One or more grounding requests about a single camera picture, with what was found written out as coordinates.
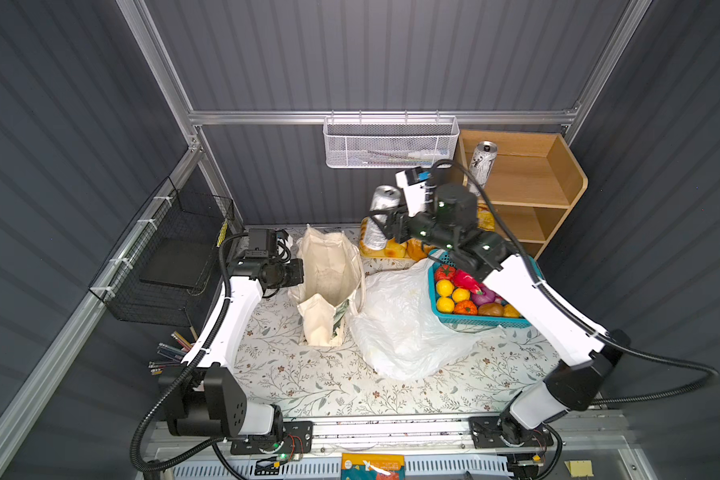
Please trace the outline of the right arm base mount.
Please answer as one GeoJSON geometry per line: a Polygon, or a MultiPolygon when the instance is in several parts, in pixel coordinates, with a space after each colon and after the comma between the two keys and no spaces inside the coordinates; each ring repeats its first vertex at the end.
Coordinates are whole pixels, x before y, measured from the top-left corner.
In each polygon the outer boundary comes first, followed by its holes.
{"type": "Polygon", "coordinates": [[[476,448],[520,448],[554,445],[551,432],[546,427],[525,429],[514,420],[500,416],[472,416],[468,420],[469,433],[476,448]]]}

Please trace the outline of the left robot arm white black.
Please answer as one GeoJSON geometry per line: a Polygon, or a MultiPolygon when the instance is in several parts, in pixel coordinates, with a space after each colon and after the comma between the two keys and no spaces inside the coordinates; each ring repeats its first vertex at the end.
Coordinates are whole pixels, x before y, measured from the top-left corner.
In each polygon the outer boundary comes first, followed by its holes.
{"type": "Polygon", "coordinates": [[[132,466],[143,475],[161,473],[221,442],[263,442],[278,451],[286,435],[283,414],[273,404],[248,399],[234,378],[234,362],[245,328],[267,291],[304,281],[301,259],[293,256],[284,230],[255,228],[226,237],[217,249],[220,283],[198,340],[177,366],[160,376],[156,404],[139,422],[129,447],[132,466]],[[167,460],[147,460],[142,442],[162,415],[174,436],[200,443],[167,460]]]}

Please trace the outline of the teal plastic fruit basket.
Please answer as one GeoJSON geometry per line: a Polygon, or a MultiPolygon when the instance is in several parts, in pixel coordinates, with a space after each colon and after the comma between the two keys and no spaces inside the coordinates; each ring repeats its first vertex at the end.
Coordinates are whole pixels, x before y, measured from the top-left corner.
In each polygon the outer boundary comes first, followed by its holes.
{"type": "Polygon", "coordinates": [[[475,328],[494,328],[498,326],[505,328],[528,328],[531,326],[530,322],[523,317],[510,318],[503,316],[496,317],[440,312],[437,309],[437,301],[439,300],[440,295],[436,290],[435,276],[436,271],[444,265],[455,267],[454,263],[449,259],[447,252],[444,252],[443,250],[436,250],[435,262],[428,270],[429,302],[433,314],[440,320],[441,323],[451,326],[469,326],[475,328]]]}

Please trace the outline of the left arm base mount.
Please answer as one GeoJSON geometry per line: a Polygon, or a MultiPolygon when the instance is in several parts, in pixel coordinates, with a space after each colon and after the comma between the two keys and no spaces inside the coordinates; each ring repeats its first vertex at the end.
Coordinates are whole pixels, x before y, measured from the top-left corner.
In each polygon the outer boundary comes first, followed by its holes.
{"type": "Polygon", "coordinates": [[[288,421],[266,435],[249,435],[230,441],[232,455],[306,454],[311,452],[314,423],[288,421]]]}

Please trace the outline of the white plastic grocery bag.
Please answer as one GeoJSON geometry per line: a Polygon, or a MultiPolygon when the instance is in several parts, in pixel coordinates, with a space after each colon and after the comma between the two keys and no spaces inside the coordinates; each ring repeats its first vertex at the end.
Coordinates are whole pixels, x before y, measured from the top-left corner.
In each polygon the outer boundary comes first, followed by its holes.
{"type": "Polygon", "coordinates": [[[363,360],[379,375],[414,381],[467,356],[479,338],[443,325],[429,298],[431,260],[366,278],[362,310],[349,320],[363,360]]]}

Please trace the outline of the cream canvas tote bag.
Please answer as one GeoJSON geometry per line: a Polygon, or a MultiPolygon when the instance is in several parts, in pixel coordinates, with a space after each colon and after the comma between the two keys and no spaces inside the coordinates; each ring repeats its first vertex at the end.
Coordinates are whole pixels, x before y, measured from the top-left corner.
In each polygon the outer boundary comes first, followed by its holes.
{"type": "Polygon", "coordinates": [[[347,320],[360,313],[365,301],[360,251],[344,233],[311,226],[297,248],[304,279],[288,289],[288,296],[301,316],[306,343],[338,347],[344,342],[347,320]]]}

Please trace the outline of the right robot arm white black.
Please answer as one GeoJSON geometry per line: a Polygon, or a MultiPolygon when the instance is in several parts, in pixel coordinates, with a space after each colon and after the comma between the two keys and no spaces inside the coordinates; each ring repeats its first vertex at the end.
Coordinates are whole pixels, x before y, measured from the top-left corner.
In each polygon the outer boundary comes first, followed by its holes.
{"type": "Polygon", "coordinates": [[[478,204],[490,201],[483,188],[471,193],[436,175],[458,163],[442,159],[430,169],[403,170],[394,186],[374,193],[369,220],[386,239],[420,240],[446,253],[454,265],[515,307],[556,349],[558,366],[516,395],[497,425],[511,445],[571,411],[591,406],[639,403],[699,390],[718,376],[708,365],[650,354],[629,347],[623,333],[609,332],[579,312],[536,271],[526,250],[500,216],[499,232],[478,226],[478,204]],[[622,356],[702,373],[702,378],[657,392],[602,398],[599,393],[622,356]]]}

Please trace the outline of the yellow snack packet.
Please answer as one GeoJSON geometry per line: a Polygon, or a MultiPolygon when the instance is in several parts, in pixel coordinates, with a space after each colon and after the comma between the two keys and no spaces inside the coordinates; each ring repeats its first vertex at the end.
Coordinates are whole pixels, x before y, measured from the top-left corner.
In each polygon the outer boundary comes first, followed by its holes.
{"type": "Polygon", "coordinates": [[[490,209],[484,203],[478,204],[477,223],[478,223],[478,227],[482,230],[493,231],[493,232],[496,231],[494,215],[491,213],[490,209]]]}

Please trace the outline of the pink dragon fruit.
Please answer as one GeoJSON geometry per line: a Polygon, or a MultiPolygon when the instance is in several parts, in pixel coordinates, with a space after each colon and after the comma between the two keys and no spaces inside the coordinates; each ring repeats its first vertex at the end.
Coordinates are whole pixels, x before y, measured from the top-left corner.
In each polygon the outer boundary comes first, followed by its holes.
{"type": "Polygon", "coordinates": [[[462,270],[455,271],[453,277],[451,278],[451,282],[454,284],[454,286],[456,288],[467,290],[470,293],[475,293],[475,294],[483,293],[481,283],[478,282],[471,275],[469,275],[468,273],[466,273],[462,270]]]}

